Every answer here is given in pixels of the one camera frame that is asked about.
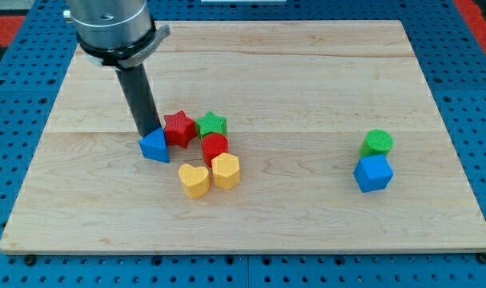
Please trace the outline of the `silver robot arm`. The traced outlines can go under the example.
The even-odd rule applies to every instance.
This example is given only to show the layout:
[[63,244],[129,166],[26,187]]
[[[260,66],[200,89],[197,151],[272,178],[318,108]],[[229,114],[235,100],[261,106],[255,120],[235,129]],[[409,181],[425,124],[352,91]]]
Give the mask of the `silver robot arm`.
[[143,64],[171,34],[157,27],[146,0],[66,0],[63,17],[82,50],[100,66],[130,70]]

